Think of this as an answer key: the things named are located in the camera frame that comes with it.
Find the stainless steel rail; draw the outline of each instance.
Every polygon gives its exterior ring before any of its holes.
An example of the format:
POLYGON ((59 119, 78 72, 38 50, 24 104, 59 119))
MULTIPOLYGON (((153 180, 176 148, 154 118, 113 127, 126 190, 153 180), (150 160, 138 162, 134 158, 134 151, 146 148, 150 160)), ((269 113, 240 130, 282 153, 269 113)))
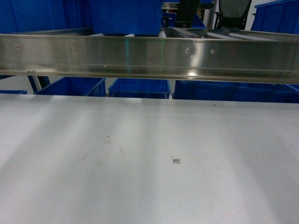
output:
POLYGON ((299 84, 297 35, 164 31, 167 38, 89 36, 92 29, 0 35, 0 74, 299 84))
POLYGON ((178 9, 179 3, 177 2, 164 2, 162 9, 178 9))

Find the blue plastic bin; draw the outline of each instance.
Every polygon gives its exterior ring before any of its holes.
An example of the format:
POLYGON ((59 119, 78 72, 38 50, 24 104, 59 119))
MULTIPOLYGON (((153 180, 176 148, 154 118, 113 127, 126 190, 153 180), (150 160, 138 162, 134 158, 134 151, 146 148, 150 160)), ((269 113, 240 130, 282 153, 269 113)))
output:
POLYGON ((292 92, 293 94, 289 96, 288 101, 290 103, 299 103, 299 85, 289 85, 289 84, 278 84, 282 88, 292 92))
POLYGON ((26 90, 0 90, 3 94, 27 94, 26 90))
POLYGON ((174 99, 288 103, 292 93, 275 84, 176 81, 174 99))
POLYGON ((195 14, 194 18, 192 20, 192 28, 197 28, 197 29, 205 29, 204 23, 201 21, 200 17, 195 14))
POLYGON ((65 28, 61 0, 1 0, 0 33, 65 28))
POLYGON ((299 34, 299 0, 280 0, 255 8, 252 30, 299 34))
POLYGON ((111 97, 168 99, 169 94, 167 80, 119 78, 109 88, 111 97))
POLYGON ((63 7, 67 29, 93 26, 91 9, 86 0, 63 0, 63 7))
POLYGON ((37 95, 106 96, 104 78, 64 77, 43 88, 37 95))
POLYGON ((157 35, 161 29, 161 0, 88 0, 93 30, 103 34, 157 35))
POLYGON ((165 27, 166 19, 168 19, 168 27, 176 27, 176 13, 162 13, 162 27, 165 27))
POLYGON ((163 0, 163 2, 176 2, 179 3, 180 0, 163 0))
POLYGON ((214 0, 200 0, 200 4, 211 4, 214 3, 214 0))

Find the white table surface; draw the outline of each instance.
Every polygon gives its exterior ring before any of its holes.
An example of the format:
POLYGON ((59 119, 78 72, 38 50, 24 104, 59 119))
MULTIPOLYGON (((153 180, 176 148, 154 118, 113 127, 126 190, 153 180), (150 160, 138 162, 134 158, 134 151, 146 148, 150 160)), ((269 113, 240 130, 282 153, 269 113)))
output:
POLYGON ((0 95, 0 223, 297 224, 299 105, 0 95))

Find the black chair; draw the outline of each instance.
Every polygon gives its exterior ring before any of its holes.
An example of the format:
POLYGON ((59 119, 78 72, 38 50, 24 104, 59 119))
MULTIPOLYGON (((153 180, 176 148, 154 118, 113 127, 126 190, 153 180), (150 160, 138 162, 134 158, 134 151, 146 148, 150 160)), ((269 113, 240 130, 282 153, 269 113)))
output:
POLYGON ((252 0, 219 0, 219 12, 216 13, 214 29, 245 29, 248 11, 252 0))
POLYGON ((178 5, 176 27, 191 28, 192 20, 200 0, 180 0, 178 5))

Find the stain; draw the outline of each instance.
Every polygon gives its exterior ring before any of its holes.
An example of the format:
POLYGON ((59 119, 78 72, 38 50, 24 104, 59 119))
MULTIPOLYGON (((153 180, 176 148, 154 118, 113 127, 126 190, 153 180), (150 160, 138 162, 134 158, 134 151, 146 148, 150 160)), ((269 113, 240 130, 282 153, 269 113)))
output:
POLYGON ((90 152, 85 153, 85 154, 82 156, 81 160, 86 160, 86 158, 87 158, 87 156, 88 156, 89 154, 90 154, 90 152))
POLYGON ((109 167, 109 163, 103 161, 101 158, 97 158, 94 162, 98 167, 107 168, 109 167))
POLYGON ((118 186, 118 187, 115 187, 115 188, 111 188, 110 190, 111 190, 111 191, 117 191, 119 188, 121 188, 121 185, 118 186))
POLYGON ((117 143, 115 143, 115 142, 111 142, 111 141, 107 141, 107 142, 104 143, 104 145, 107 145, 107 144, 114 144, 114 145, 119 146, 119 144, 117 144, 117 143))

